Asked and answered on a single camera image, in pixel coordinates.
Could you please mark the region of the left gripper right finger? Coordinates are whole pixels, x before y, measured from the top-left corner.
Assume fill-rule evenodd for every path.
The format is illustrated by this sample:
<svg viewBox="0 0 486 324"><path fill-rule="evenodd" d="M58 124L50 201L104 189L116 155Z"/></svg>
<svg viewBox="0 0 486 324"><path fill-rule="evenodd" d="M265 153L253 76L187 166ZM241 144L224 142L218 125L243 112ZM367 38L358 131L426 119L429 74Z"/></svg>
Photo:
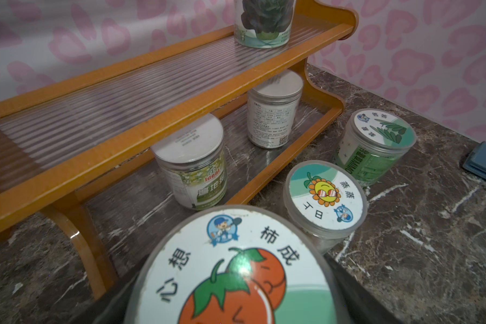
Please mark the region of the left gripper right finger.
<svg viewBox="0 0 486 324"><path fill-rule="evenodd" d="M354 277L351 276L332 256L324 255L332 269L350 317L353 323L398 323L396 318L385 306L370 294Z"/></svg>

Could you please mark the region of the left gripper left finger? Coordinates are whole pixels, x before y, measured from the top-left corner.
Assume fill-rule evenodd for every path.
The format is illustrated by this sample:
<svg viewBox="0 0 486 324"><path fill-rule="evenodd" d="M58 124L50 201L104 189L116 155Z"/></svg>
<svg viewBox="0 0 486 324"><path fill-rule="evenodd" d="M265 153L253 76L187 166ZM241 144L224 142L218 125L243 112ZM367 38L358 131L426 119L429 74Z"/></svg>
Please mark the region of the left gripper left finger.
<svg viewBox="0 0 486 324"><path fill-rule="evenodd" d="M144 263L137 263L100 299L70 323L123 323L130 295Z"/></svg>

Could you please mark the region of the sunflower lid seed jar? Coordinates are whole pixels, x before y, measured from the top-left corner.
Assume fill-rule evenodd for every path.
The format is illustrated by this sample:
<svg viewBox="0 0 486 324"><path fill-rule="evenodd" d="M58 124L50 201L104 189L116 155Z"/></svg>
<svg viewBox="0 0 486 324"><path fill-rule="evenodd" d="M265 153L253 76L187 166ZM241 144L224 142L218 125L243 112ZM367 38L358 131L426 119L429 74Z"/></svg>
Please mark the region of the sunflower lid seed jar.
<svg viewBox="0 0 486 324"><path fill-rule="evenodd" d="M286 215L321 254L353 234L367 218L369 204L362 187L333 163L299 163L283 187Z"/></svg>

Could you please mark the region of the tomato lid seed jar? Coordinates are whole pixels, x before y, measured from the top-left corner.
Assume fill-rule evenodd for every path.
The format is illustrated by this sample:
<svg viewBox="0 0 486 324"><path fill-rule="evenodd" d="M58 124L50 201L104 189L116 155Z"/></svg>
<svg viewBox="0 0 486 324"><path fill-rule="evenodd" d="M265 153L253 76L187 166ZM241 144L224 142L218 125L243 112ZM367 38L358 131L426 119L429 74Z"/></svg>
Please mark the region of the tomato lid seed jar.
<svg viewBox="0 0 486 324"><path fill-rule="evenodd" d="M177 225L148 256L126 323L350 323L328 263L275 213L213 207Z"/></svg>

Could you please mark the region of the green leaf lid seed jar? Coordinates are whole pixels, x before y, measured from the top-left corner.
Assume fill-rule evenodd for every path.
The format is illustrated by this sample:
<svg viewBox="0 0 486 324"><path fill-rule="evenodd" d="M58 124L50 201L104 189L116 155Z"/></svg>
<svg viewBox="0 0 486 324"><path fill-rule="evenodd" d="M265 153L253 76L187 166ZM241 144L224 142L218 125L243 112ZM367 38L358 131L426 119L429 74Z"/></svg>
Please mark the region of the green leaf lid seed jar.
<svg viewBox="0 0 486 324"><path fill-rule="evenodd" d="M416 143L413 127L379 109L360 109L348 120L334 157L362 187L371 186Z"/></svg>

